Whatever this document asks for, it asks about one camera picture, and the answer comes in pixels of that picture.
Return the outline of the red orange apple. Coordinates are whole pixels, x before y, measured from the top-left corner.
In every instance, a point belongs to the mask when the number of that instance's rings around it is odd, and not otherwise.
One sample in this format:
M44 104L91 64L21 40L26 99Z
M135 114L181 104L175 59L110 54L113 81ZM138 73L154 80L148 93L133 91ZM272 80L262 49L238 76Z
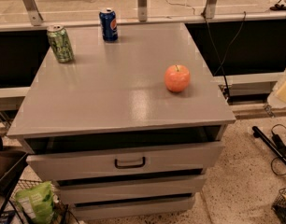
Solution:
M164 73L164 84L169 91L184 91L191 79L189 69L185 65L174 64L169 66Z

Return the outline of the blue pepsi can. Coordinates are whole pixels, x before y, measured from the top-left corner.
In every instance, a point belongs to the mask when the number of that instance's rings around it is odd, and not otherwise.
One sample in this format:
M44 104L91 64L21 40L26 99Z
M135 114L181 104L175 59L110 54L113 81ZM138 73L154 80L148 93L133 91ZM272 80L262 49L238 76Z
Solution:
M118 39L118 30L116 23L116 13L111 8L101 9L99 19L102 28L103 39L106 42L114 42Z

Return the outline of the green soda can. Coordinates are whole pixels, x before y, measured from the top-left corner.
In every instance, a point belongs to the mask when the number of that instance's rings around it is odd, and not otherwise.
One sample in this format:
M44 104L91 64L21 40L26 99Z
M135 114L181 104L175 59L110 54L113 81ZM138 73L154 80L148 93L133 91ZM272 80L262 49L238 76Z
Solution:
M74 60L74 53L66 29L62 25L51 25L47 28L50 47L59 63Z

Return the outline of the grey drawer cabinet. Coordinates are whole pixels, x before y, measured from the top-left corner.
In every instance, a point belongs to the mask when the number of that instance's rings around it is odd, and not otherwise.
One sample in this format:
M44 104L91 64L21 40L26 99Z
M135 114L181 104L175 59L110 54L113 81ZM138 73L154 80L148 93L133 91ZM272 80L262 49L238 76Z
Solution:
M187 28L181 23L123 25L116 42L97 28L69 30L75 60L58 63L48 53L24 98L8 136L30 155L222 142L235 119ZM164 84L166 69L185 65L182 92ZM205 169L55 181L60 187L206 175ZM129 203L195 193L101 203Z

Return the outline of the top grey drawer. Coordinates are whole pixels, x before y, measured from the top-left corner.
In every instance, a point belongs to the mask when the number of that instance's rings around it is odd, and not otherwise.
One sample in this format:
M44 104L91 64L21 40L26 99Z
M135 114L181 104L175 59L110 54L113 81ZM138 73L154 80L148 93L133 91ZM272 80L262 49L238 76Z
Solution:
M207 142L30 155L27 162L41 179L62 181L205 169L222 150L222 142Z

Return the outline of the grey drawer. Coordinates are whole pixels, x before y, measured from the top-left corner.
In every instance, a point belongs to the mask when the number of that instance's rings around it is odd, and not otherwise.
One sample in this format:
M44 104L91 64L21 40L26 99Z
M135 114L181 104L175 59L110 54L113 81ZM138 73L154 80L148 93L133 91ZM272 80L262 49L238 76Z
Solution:
M60 187L57 194L66 204L101 203L195 193L206 182L205 175L177 175L88 185Z
M80 220L131 217L186 211L193 207L194 202L194 196L178 196L140 202L75 207L72 213Z
M222 150L222 142L207 142L30 155L27 162L41 179L62 181L205 169Z

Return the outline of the bottom grey drawer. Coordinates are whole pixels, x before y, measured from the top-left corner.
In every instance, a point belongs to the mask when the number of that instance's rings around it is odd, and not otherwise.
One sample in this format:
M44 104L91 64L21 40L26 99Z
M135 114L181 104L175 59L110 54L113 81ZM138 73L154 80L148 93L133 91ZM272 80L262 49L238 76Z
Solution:
M72 213L80 220L131 217L186 211L193 207L194 202L194 196L178 196L140 202L75 207Z

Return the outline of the black rod on floor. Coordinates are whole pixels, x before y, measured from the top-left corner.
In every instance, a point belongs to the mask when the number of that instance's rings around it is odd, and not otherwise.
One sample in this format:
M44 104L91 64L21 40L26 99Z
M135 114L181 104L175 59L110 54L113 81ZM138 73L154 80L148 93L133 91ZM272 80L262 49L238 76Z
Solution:
M253 126L253 136L255 138L260 138L263 142L276 154L276 156L286 165L286 156L283 155L277 148L273 145L272 141L257 127Z

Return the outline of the middle grey drawer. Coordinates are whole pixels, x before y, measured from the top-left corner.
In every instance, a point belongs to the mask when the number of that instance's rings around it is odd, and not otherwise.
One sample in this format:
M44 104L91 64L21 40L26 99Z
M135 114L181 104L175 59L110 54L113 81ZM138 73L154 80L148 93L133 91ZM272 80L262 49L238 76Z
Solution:
M101 203L195 193L206 182L205 175L177 175L88 185L60 187L57 194L66 204Z

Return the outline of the green snack bag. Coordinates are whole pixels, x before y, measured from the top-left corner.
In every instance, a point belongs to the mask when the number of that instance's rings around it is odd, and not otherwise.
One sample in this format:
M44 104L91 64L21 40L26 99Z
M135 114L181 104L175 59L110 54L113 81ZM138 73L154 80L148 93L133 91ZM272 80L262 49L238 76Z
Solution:
M54 204L50 181L18 191L15 201L34 224L50 224L53 220Z

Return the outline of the dark bin at left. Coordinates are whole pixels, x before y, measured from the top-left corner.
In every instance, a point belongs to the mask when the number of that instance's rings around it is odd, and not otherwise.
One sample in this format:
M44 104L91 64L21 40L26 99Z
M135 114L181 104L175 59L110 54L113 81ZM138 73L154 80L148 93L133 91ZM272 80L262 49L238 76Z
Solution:
M20 147L4 147L0 136L0 217L26 166L25 158Z

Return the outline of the black sandals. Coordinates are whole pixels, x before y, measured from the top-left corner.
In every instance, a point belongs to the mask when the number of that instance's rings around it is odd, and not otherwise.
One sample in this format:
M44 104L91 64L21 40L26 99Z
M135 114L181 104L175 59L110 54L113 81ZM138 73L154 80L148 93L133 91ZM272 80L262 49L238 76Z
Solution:
M286 11L286 2L284 0L279 0L274 6L270 8L273 11Z

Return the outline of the metal bracket post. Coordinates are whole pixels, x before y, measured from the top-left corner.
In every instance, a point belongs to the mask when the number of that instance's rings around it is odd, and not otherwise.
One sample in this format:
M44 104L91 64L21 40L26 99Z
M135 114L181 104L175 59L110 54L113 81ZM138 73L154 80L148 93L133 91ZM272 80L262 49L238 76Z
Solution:
M202 16L205 19L212 19L215 15L216 4L218 0L207 0Z
M147 0L137 0L137 16L140 21L147 20Z
M22 0L32 25L40 26L43 18L37 8L35 0Z

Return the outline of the right metal bracket post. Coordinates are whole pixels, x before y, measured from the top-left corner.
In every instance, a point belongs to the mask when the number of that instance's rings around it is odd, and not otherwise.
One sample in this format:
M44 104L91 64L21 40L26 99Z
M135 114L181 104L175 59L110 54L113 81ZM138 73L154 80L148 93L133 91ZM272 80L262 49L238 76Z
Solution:
M207 0L202 16L205 19L212 19L215 15L216 4L218 0Z

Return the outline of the left metal bracket post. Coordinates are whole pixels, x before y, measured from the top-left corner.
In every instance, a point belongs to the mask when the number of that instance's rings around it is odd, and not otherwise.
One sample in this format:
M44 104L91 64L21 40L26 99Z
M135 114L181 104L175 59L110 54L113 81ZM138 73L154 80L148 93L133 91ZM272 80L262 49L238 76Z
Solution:
M37 8L35 0L22 0L32 25L40 26L43 18Z

